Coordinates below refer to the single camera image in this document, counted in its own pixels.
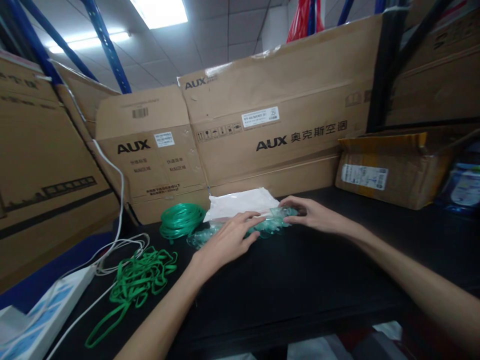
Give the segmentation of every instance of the forearm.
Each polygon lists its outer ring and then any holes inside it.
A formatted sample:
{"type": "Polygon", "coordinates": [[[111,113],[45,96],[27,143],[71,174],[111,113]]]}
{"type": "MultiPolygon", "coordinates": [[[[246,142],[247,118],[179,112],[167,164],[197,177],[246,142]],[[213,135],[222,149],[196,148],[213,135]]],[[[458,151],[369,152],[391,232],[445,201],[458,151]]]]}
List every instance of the forearm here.
{"type": "Polygon", "coordinates": [[[201,260],[192,261],[155,309],[135,331],[115,360],[164,359],[202,285],[212,275],[201,260]]]}
{"type": "Polygon", "coordinates": [[[480,301],[362,226],[344,235],[385,270],[452,339],[480,354],[480,301]]]}

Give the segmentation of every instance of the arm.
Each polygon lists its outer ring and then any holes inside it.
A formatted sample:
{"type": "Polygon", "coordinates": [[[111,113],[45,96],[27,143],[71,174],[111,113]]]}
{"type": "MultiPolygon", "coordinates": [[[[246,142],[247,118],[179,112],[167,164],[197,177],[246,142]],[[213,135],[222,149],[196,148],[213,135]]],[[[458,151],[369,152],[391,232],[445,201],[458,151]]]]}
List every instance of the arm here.
{"type": "Polygon", "coordinates": [[[451,338],[472,355],[480,355],[480,300],[388,245],[360,224],[294,196],[279,206],[300,207],[306,216],[285,221],[346,237],[385,270],[451,338]]]}
{"type": "Polygon", "coordinates": [[[223,265],[245,254],[259,232],[244,239],[247,230],[265,220],[248,211],[230,219],[205,246],[197,251],[186,270],[165,297],[139,326],[115,360],[164,359],[180,325],[202,285],[223,265]]]}

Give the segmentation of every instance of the black tabletop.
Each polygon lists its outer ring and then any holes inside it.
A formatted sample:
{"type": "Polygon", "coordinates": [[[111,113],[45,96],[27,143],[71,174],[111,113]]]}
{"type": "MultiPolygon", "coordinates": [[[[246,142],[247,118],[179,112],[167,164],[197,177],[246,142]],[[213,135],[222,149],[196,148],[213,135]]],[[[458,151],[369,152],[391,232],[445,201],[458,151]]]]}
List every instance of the black tabletop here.
{"type": "MultiPolygon", "coordinates": [[[[480,289],[480,225],[434,205],[414,211],[334,187],[299,196],[314,199],[372,230],[389,244],[468,290],[480,289]]],[[[178,269],[157,296],[128,310],[95,348],[85,340],[116,305],[103,298],[72,329],[54,359],[112,359],[187,267],[195,250],[185,238],[174,245],[146,225],[157,250],[178,252],[178,269]]],[[[110,259],[132,255],[122,248],[110,259]]],[[[113,282],[96,277],[67,319],[65,329],[113,282]]],[[[335,235],[301,225],[259,239],[201,289],[169,358],[212,358],[258,351],[350,328],[396,319],[411,305],[408,296],[359,249],[335,235]]]]}

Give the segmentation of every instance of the fluorescent light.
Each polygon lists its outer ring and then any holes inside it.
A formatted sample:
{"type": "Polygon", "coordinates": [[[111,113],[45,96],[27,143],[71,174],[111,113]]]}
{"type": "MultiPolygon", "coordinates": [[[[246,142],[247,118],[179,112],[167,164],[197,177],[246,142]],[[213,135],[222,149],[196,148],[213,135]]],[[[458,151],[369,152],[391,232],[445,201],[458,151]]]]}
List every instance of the fluorescent light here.
{"type": "Polygon", "coordinates": [[[130,0],[149,29],[188,22],[182,0],[130,0]]]}
{"type": "MultiPolygon", "coordinates": [[[[110,34],[110,40],[114,43],[121,42],[128,39],[129,37],[130,34],[126,31],[110,34]]],[[[102,45],[98,37],[90,37],[82,40],[72,41],[68,42],[67,44],[72,50],[94,48],[102,45]]],[[[48,50],[50,50],[54,54],[61,54],[64,52],[60,46],[51,46],[48,48],[48,50]]]]}

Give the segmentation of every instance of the ceiling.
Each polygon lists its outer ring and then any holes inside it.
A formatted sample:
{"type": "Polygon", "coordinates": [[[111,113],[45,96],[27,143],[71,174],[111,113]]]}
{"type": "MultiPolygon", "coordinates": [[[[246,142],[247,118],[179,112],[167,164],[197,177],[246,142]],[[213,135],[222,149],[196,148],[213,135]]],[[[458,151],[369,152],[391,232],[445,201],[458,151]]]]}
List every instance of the ceiling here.
{"type": "MultiPolygon", "coordinates": [[[[33,2],[66,41],[96,36],[81,0],[33,2]]],[[[268,7],[288,2],[183,0],[187,23],[149,30],[130,0],[96,0],[110,33],[131,33],[129,39],[114,46],[132,91],[176,84],[178,76],[262,52],[260,34],[268,7]]],[[[327,0],[327,28],[336,26],[343,4],[344,0],[327,0]]],[[[372,14],[374,6],[375,0],[356,0],[349,21],[372,14]]],[[[27,15],[41,42],[54,46],[52,38],[27,15]]],[[[101,83],[120,91],[102,47],[78,50],[77,54],[101,83]]],[[[65,54],[50,56],[77,70],[65,54]]]]}

